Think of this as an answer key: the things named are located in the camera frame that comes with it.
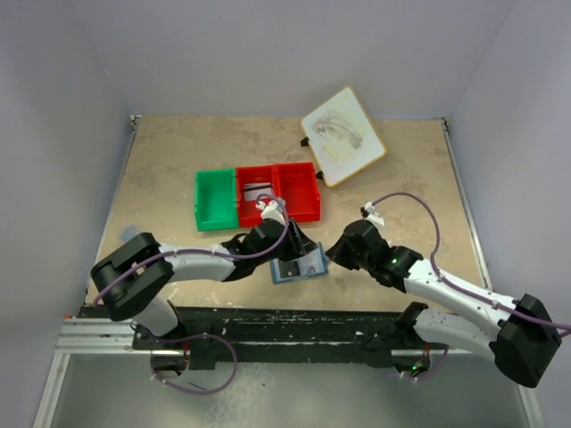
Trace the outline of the blue card holder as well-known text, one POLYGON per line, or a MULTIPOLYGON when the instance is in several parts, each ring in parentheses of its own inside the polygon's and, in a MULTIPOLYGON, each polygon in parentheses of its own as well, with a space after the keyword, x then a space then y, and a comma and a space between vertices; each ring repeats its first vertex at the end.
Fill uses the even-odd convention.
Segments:
POLYGON ((328 258, 321 243, 308 254, 289 261, 273 259, 270 272, 273 284, 286 284, 328 274, 328 258))

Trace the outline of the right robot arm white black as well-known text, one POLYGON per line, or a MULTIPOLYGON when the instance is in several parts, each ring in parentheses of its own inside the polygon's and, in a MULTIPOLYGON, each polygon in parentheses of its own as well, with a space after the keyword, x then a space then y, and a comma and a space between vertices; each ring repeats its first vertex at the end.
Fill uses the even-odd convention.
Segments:
POLYGON ((413 302, 402 312, 396 335, 407 349, 429 342, 467 350, 491 360, 511 381, 534 388, 561 345, 534 296, 517 300, 438 273, 420 253, 388 244, 368 220, 348 225, 326 255, 343 268, 367 271, 385 287, 440 305, 413 302))

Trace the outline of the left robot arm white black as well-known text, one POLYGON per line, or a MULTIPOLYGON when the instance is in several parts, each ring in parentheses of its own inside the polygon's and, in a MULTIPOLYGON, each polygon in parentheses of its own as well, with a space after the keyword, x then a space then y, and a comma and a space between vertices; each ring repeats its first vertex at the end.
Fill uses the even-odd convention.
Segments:
POLYGON ((293 219, 285 225, 264 219, 210 248, 175 247, 141 233, 92 267, 98 291, 93 305, 105 308, 112 321, 135 321, 163 349, 173 350, 183 341, 184 329, 174 306, 159 297, 166 284, 234 282, 274 259, 299 259, 317 248, 293 219))

